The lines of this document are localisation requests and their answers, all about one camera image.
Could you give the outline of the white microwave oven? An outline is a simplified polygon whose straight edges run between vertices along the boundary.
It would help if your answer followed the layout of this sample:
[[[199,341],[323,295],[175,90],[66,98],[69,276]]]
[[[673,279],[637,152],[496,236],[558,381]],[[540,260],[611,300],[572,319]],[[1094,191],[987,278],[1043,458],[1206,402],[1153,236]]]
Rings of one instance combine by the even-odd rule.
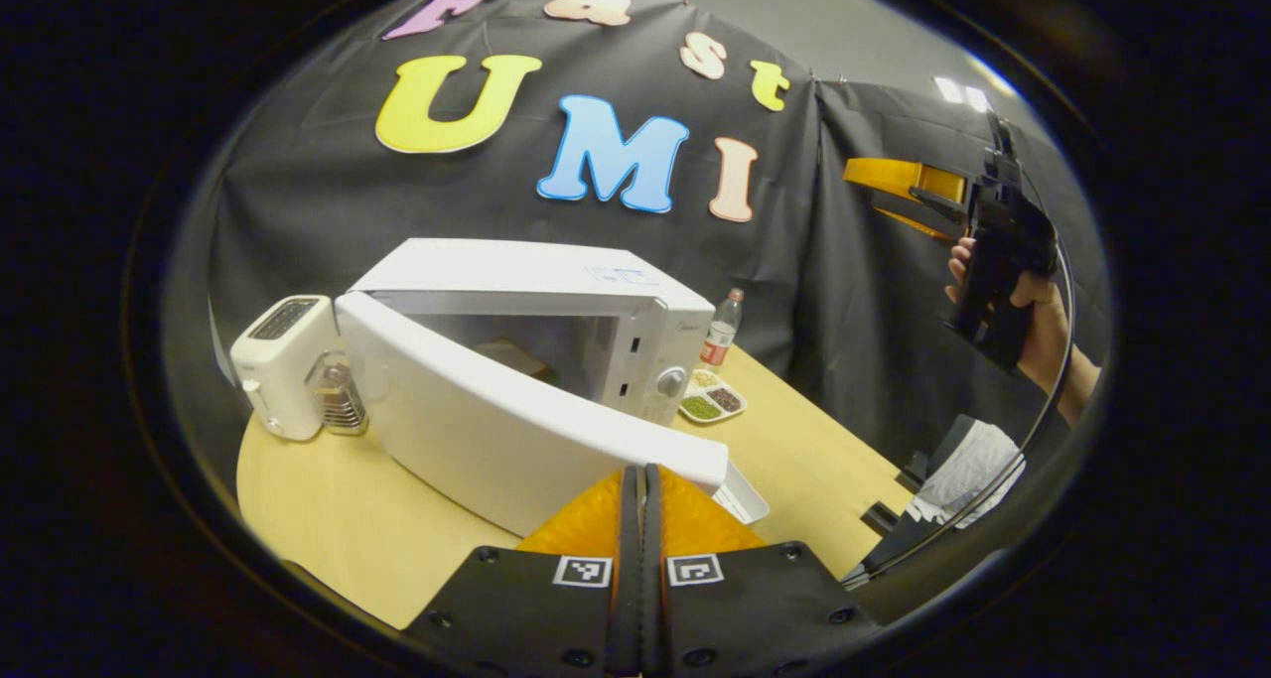
[[[336,300],[388,455],[516,536],[627,466],[713,495],[728,448],[672,429],[714,309],[629,251],[411,238]],[[552,382],[473,352],[508,338]]]

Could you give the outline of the white rectangular dish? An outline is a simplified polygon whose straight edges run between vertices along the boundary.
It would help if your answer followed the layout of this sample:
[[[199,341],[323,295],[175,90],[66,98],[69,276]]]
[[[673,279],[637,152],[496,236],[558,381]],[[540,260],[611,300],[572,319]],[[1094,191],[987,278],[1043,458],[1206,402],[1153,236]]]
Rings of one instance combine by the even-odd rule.
[[[728,462],[724,480],[712,495],[727,513],[735,516],[744,525],[754,525],[769,516],[771,508],[763,494],[750,483],[744,471],[735,463]]]

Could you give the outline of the red label plastic bottle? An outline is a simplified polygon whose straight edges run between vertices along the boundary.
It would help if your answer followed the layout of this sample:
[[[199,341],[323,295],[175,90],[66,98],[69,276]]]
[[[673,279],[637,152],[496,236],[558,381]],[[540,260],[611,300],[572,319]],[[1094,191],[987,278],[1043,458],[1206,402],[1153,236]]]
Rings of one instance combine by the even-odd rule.
[[[705,370],[717,373],[733,346],[740,326],[744,324],[744,299],[741,287],[732,287],[714,309],[699,360]]]

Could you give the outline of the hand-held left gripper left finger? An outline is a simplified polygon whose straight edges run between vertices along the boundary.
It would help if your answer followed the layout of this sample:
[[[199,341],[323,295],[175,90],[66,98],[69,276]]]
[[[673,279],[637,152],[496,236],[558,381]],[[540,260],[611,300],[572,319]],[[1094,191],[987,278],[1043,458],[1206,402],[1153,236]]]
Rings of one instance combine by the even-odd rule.
[[[461,678],[623,678],[639,673],[639,469],[627,467],[527,548],[472,550],[405,633]]]

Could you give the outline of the black backdrop cloth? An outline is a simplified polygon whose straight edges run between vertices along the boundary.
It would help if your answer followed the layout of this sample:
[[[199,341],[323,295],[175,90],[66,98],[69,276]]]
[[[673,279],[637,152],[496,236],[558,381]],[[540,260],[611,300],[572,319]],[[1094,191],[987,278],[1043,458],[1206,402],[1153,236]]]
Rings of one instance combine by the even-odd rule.
[[[876,0],[391,0],[267,79],[200,169],[154,324],[188,438],[228,478],[250,407],[231,343],[275,301],[348,293],[411,238],[629,251],[736,349],[887,460],[960,413],[1016,440],[1046,398],[946,326],[948,243],[872,207],[850,158],[982,172],[982,89],[1070,254],[1077,347],[1110,343],[1106,254],[1035,111],[979,55]]]

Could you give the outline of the black chair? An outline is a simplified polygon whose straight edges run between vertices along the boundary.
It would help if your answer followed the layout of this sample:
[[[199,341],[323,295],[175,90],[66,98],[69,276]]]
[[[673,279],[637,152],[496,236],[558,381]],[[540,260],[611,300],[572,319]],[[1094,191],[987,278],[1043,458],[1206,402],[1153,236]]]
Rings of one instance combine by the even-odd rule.
[[[913,452],[907,464],[896,474],[902,488],[921,488],[921,485],[930,480],[946,460],[949,460],[949,455],[953,455],[974,425],[972,417],[960,413],[944,438],[935,444],[934,452]],[[844,583],[866,579],[880,565],[907,552],[941,528],[941,523],[934,518],[925,519],[920,513],[911,513],[907,509],[894,511],[882,501],[873,502],[862,516],[862,522],[878,534],[880,542],[848,574]]]

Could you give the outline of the sectioned tray of grains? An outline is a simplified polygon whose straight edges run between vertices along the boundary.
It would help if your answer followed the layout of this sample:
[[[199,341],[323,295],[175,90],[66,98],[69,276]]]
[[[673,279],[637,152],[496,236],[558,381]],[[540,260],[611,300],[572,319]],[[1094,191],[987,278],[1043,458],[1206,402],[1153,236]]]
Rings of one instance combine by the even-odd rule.
[[[686,420],[700,425],[722,422],[746,410],[749,401],[744,394],[721,375],[705,369],[693,371],[679,406],[679,412]]]

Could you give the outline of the ceiling light panel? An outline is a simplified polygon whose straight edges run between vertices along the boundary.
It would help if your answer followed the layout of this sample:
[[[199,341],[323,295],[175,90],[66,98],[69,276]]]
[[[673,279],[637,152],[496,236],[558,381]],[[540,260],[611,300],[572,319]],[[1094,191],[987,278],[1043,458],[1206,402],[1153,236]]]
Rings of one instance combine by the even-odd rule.
[[[930,81],[933,81],[935,92],[938,92],[941,99],[948,102],[949,104],[967,106],[977,113],[994,111],[990,98],[980,88],[938,75],[932,76]]]

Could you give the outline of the glass jar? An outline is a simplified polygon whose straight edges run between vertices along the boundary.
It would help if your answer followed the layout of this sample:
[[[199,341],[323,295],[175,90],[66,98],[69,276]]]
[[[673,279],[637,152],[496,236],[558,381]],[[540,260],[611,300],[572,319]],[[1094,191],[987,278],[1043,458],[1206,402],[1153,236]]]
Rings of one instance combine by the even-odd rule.
[[[305,385],[325,430],[344,438],[366,432],[369,416],[343,352],[327,351],[316,357]]]

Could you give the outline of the white toaster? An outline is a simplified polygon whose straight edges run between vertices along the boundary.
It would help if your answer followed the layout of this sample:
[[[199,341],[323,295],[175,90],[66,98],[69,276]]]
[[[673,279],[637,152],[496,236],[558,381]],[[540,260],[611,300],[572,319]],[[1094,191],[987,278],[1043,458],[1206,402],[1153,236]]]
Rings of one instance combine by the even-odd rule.
[[[310,440],[322,430],[322,411],[306,378],[337,343],[336,310],[327,295],[285,296],[241,331],[230,350],[236,387],[268,432]]]

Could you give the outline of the white cloth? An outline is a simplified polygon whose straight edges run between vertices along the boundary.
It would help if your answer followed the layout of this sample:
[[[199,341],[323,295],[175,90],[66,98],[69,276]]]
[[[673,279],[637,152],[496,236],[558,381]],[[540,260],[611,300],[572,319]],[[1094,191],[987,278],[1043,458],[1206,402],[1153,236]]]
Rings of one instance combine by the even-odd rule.
[[[1027,460],[1021,455],[1021,448],[1000,427],[960,415],[941,440],[941,446],[935,448],[930,466],[933,472],[918,488],[913,501],[907,502],[905,514],[916,522],[935,522],[941,525],[974,502],[1003,469],[1012,469],[994,492],[976,502],[974,510],[956,523],[956,528],[961,530],[990,513],[1005,497],[1023,474]]]

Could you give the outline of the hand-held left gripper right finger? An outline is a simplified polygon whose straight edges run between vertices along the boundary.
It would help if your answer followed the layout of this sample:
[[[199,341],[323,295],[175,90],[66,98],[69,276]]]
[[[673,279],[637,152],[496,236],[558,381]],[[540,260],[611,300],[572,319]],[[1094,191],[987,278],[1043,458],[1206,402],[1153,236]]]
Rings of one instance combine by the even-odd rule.
[[[744,542],[689,480],[644,480],[644,678],[817,678],[878,631],[806,543]]]

